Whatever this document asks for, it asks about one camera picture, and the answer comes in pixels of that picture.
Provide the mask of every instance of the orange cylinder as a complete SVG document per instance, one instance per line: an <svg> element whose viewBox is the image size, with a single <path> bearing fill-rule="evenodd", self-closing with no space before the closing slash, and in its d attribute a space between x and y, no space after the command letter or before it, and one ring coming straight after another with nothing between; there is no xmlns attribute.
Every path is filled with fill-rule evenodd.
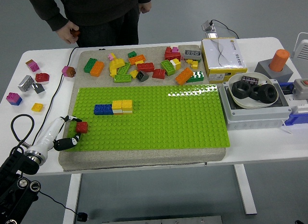
<svg viewBox="0 0 308 224"><path fill-rule="evenodd" d="M287 50L284 49L277 50L271 63L269 64L270 69L276 72L282 71L289 56L290 53Z"/></svg>

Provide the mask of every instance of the yellow lego brick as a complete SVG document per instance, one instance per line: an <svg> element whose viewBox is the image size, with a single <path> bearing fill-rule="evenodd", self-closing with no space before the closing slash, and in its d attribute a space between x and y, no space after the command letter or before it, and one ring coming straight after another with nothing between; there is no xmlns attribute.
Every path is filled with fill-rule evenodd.
<svg viewBox="0 0 308 224"><path fill-rule="evenodd" d="M138 71L137 70L133 70L130 72L131 76L135 79L137 74L138 74Z"/></svg>
<svg viewBox="0 0 308 224"><path fill-rule="evenodd" d="M179 70L181 68L181 62L178 59L173 59L170 61L175 70Z"/></svg>
<svg viewBox="0 0 308 224"><path fill-rule="evenodd" d="M139 61L135 62L136 66L137 66L137 64L143 64L143 63L144 63L143 60L139 60Z"/></svg>
<svg viewBox="0 0 308 224"><path fill-rule="evenodd" d="M112 110L122 110L122 100L114 100L112 102Z"/></svg>
<svg viewBox="0 0 308 224"><path fill-rule="evenodd" d="M123 111L132 111L133 110L133 101L132 100L122 100L122 110Z"/></svg>
<svg viewBox="0 0 308 224"><path fill-rule="evenodd" d="M110 70L110 76L111 76L112 78L114 78L115 75L116 75L116 68L113 68L113 69Z"/></svg>
<svg viewBox="0 0 308 224"><path fill-rule="evenodd" d="M119 67L122 67L125 65L125 62L123 59L115 59L113 61L110 62L109 64L109 69L110 69L110 72L112 71L112 69L117 69Z"/></svg>
<svg viewBox="0 0 308 224"><path fill-rule="evenodd" d="M34 112L40 112L43 109L43 107L44 107L43 104L35 103L33 107L31 108L31 110Z"/></svg>
<svg viewBox="0 0 308 224"><path fill-rule="evenodd" d="M193 61L192 62L192 69L195 69L195 70L198 69L198 61Z"/></svg>

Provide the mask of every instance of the dark sweater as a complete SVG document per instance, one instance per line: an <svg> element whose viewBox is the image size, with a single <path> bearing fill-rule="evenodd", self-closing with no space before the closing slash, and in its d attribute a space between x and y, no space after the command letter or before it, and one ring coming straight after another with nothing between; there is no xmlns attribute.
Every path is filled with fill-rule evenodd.
<svg viewBox="0 0 308 224"><path fill-rule="evenodd" d="M137 3L151 0L61 0L64 18L54 0L30 0L39 17L45 20L53 31L62 28L68 20L78 26L94 26L110 22L125 15Z"/></svg>

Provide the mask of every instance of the black wire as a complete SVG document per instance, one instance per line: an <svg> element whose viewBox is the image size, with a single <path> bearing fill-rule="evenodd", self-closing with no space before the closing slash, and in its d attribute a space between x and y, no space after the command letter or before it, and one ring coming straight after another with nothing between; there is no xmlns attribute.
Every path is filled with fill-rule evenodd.
<svg viewBox="0 0 308 224"><path fill-rule="evenodd" d="M16 132L15 132L15 130L14 130L14 122L15 122L15 120L17 120L19 117L29 117L29 118L31 119L31 121L32 121L31 128L30 128L28 134L27 134L22 140L20 140L20 139L18 138L18 136L17 136L17 134L16 134ZM15 151L15 150L17 150L17 149L20 149L20 150L22 151L22 153L24 153L24 149L21 148L20 145L29 137L29 135L31 134L31 132L33 131L33 129L34 129L34 119L33 119L32 116L30 116L30 115L28 115L28 114L20 114L20 115L17 115L16 117L14 117L14 118L12 119L12 121L11 121L11 130L12 130L12 133L13 133L15 139L16 139L19 143L18 143L17 146L15 146L15 147L11 150L10 155L13 153L13 151Z"/></svg>
<svg viewBox="0 0 308 224"><path fill-rule="evenodd" d="M69 59L68 59L68 62L67 62L67 66L69 65L69 62L71 61L72 54L73 54L73 52L74 52L74 50L75 50L76 48L78 48L78 47L75 47L75 48L72 50L71 54L69 55ZM35 135L34 140L33 140L33 142L32 142L32 145L34 145L34 142L35 142L36 138L38 137L40 131L42 130L42 128L43 128L43 126L44 126L44 124L45 124L45 122L46 122L46 119L47 119L47 116L48 116L49 111L50 111L50 109L51 109L53 100L54 100L56 94L58 93L58 91L59 91L59 89L60 89L60 86L61 86L61 84L62 84L63 76L64 76L64 75L62 74L62 75L61 75L60 82L59 82L59 85L58 85L58 88L57 88L56 92L53 94L53 96L52 96L52 98L51 98L51 101L50 101L48 110L47 110L46 115L45 115L45 118L44 118L44 120L43 120L43 123L42 123L41 127L39 128L37 134Z"/></svg>
<svg viewBox="0 0 308 224"><path fill-rule="evenodd" d="M79 216L75 211L73 211L72 209L70 209L70 208L68 208L68 207L65 207L65 205L63 205L61 202L56 201L56 200L53 199L51 196L49 196L49 195L47 195L47 194L44 194L44 193L41 192L41 191L39 191L39 192L40 192L42 195L45 195L45 196L51 198L55 203L58 203L58 204L62 205L65 209L68 209L68 210L72 211L73 213L75 213L77 216Z"/></svg>
<svg viewBox="0 0 308 224"><path fill-rule="evenodd" d="M211 22L210 22L210 24L213 24L213 21L216 21L216 22L219 22L219 23L221 23L221 24L223 24L222 22L220 22L220 21L218 21L218 20L216 20L216 19L213 19L213 20L211 20ZM234 31L234 30L231 30L231 29L229 29L226 25L224 25L229 31L232 31L234 34L236 34L236 32Z"/></svg>

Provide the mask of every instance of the person's hand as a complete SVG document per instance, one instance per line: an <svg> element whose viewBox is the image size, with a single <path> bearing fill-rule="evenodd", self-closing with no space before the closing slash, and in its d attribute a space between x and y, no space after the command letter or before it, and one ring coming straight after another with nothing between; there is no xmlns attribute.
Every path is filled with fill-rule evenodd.
<svg viewBox="0 0 308 224"><path fill-rule="evenodd" d="M67 44L75 43L78 40L78 37L75 38L73 37L73 35L70 32L71 29L79 30L79 27L74 23L72 23L71 21L68 21L67 24L64 27L57 30L56 33Z"/></svg>
<svg viewBox="0 0 308 224"><path fill-rule="evenodd" d="M147 13L150 11L152 7L152 3L151 2L147 2L147 3L139 3L139 13Z"/></svg>

